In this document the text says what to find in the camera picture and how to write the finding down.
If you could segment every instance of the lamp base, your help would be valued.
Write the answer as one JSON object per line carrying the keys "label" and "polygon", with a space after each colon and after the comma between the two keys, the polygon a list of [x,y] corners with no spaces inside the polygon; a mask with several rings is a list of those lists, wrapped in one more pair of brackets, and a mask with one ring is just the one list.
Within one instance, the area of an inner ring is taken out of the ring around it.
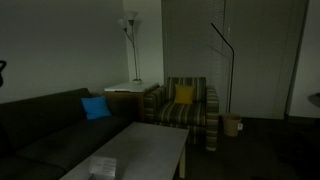
{"label": "lamp base", "polygon": [[142,84],[142,80],[141,79],[134,79],[134,80],[132,80],[132,84],[140,85],[140,84]]}

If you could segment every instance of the dark floor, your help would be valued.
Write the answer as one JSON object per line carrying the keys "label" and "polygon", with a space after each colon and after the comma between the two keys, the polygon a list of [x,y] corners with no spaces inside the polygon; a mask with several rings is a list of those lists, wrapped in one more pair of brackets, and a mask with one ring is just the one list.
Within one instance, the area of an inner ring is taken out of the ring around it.
{"label": "dark floor", "polygon": [[250,118],[242,123],[243,131],[237,137],[224,135],[220,123],[215,152],[187,145],[187,180],[320,179],[315,165],[305,158],[304,144],[294,136],[294,132],[308,126]]}

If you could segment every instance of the dark gray sofa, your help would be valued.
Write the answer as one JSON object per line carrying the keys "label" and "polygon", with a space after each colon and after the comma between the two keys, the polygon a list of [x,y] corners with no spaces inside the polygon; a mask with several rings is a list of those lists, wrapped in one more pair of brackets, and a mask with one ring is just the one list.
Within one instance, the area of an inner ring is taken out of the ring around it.
{"label": "dark gray sofa", "polygon": [[82,88],[0,104],[0,179],[59,179],[127,127],[119,104],[111,117],[86,120]]}

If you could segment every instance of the lamp shade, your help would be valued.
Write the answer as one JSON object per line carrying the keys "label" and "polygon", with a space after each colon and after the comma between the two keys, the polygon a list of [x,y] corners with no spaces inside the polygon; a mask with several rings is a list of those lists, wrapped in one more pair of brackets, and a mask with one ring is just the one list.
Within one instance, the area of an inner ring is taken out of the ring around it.
{"label": "lamp shade", "polygon": [[125,12],[125,16],[127,17],[127,19],[130,20],[134,20],[137,16],[138,12],[135,11],[127,11]]}
{"label": "lamp shade", "polygon": [[126,29],[127,28],[127,21],[125,19],[119,19],[118,23],[120,24],[122,29]]}

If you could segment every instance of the wastebasket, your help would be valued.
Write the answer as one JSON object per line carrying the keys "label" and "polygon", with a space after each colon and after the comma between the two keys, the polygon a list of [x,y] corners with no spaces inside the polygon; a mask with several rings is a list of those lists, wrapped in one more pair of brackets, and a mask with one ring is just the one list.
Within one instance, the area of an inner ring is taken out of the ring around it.
{"label": "wastebasket", "polygon": [[236,137],[238,135],[238,124],[241,122],[241,116],[238,114],[223,114],[222,120],[224,134]]}

